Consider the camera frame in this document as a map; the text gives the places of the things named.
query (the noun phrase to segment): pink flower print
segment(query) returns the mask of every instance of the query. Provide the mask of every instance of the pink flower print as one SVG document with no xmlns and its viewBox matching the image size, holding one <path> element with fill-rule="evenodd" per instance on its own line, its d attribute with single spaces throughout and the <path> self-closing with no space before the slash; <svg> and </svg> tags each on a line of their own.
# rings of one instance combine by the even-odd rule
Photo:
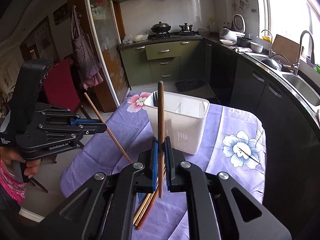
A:
<svg viewBox="0 0 320 240">
<path fill-rule="evenodd" d="M 144 101 L 150 95 L 151 95 L 151 93 L 142 92 L 140 95 L 134 95 L 134 96 L 130 97 L 127 100 L 127 103 L 129 103 L 131 105 L 129 105 L 127 111 L 130 113 L 136 113 L 136 112 L 140 111 L 140 109 L 145 110 L 146 107 L 144 106 Z"/>
</svg>

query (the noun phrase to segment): drawer handle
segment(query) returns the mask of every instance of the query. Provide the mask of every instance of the drawer handle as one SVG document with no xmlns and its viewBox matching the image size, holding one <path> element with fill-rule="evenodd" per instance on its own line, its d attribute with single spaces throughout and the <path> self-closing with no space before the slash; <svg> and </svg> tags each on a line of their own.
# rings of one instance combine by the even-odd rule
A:
<svg viewBox="0 0 320 240">
<path fill-rule="evenodd" d="M 255 73 L 252 72 L 252 76 L 254 76 L 256 79 L 258 79 L 259 81 L 261 81 L 262 83 L 264 83 L 264 79 L 258 77 Z"/>
<path fill-rule="evenodd" d="M 276 91 L 274 91 L 272 87 L 268 86 L 268 88 L 269 88 L 269 90 L 270 90 L 276 97 L 279 97 L 279 98 L 282 97 L 279 93 L 277 93 Z"/>
</svg>

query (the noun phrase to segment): floor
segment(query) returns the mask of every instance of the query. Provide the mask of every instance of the floor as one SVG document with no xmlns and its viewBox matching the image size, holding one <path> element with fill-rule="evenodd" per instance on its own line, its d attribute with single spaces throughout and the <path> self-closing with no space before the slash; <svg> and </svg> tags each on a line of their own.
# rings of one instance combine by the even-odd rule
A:
<svg viewBox="0 0 320 240">
<path fill-rule="evenodd" d="M 133 86 L 131 89 L 137 93 L 141 92 L 153 92 L 157 90 L 157 83 Z M 174 82 L 165 82 L 164 90 L 168 92 L 178 93 Z M 183 94 L 200 97 L 200 98 L 215 98 L 215 94 L 208 84 Z M 92 118 L 97 118 L 94 111 L 88 104 L 84 104 L 84 108 Z M 77 112 L 82 118 L 83 113 L 79 110 Z M 100 111 L 104 120 L 107 120 L 112 113 L 103 113 Z M 86 135 L 81 140 L 83 144 L 86 144 L 92 135 Z M 35 175 L 37 179 L 44 187 L 46 187 L 49 193 L 45 193 L 38 186 L 33 187 L 30 183 L 27 184 L 27 194 L 23 201 L 20 214 L 31 220 L 40 222 L 43 217 L 52 212 L 60 203 L 65 200 L 60 190 L 60 176 L 63 171 L 71 164 L 76 154 L 80 151 L 80 147 L 77 149 L 61 153 L 57 156 L 57 163 L 53 164 L 50 160 L 43 160 L 40 164 L 39 172 Z"/>
<path fill-rule="evenodd" d="M 84 108 L 91 118 L 97 118 L 93 109 L 88 104 L 84 103 Z M 77 112 L 77 114 L 79 114 L 81 118 L 85 118 L 80 110 Z M 112 113 L 103 113 L 101 111 L 100 114 L 104 120 L 107 120 L 112 115 Z M 91 137 L 92 135 L 85 135 L 82 138 L 81 142 L 83 144 L 86 144 Z M 33 187 L 30 183 L 28 183 L 26 198 L 21 204 L 21 215 L 28 217 L 29 219 L 35 219 L 36 221 L 38 221 L 38 219 L 40 219 L 39 216 L 47 216 L 65 200 L 65 197 L 60 190 L 60 176 L 63 171 L 71 164 L 72 160 L 79 151 L 80 147 L 59 154 L 56 159 L 56 164 L 47 159 L 43 160 L 40 163 L 38 174 L 36 174 L 34 177 L 44 187 L 47 188 L 49 193 L 45 193 L 38 186 Z"/>
</svg>

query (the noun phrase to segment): window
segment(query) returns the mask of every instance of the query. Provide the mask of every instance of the window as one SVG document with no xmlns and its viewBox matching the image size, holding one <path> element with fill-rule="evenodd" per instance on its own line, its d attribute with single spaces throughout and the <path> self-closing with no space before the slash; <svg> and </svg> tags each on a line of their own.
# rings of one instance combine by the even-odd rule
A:
<svg viewBox="0 0 320 240">
<path fill-rule="evenodd" d="M 315 60 L 320 63 L 320 22 L 316 13 L 309 6 L 307 0 L 267 0 L 264 3 L 268 12 L 268 28 L 275 38 L 282 35 L 292 41 L 300 43 L 302 31 L 308 30 L 313 34 L 315 43 Z M 311 55 L 311 39 L 305 35 L 302 40 L 304 55 Z"/>
</svg>

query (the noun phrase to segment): gas stove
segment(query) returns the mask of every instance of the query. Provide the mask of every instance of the gas stove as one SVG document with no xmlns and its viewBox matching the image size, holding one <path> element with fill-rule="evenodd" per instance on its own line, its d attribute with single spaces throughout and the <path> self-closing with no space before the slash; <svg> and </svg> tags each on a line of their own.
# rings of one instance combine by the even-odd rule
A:
<svg viewBox="0 0 320 240">
<path fill-rule="evenodd" d="M 153 35 L 151 37 L 151 39 L 152 40 L 159 40 L 159 39 L 167 39 L 167 38 L 177 38 L 177 37 L 181 37 L 181 36 L 201 37 L 201 35 L 199 35 L 195 31 L 184 31 L 184 32 L 180 31 L 180 32 L 176 32 L 176 33 L 159 33 L 159 34 Z"/>
</svg>

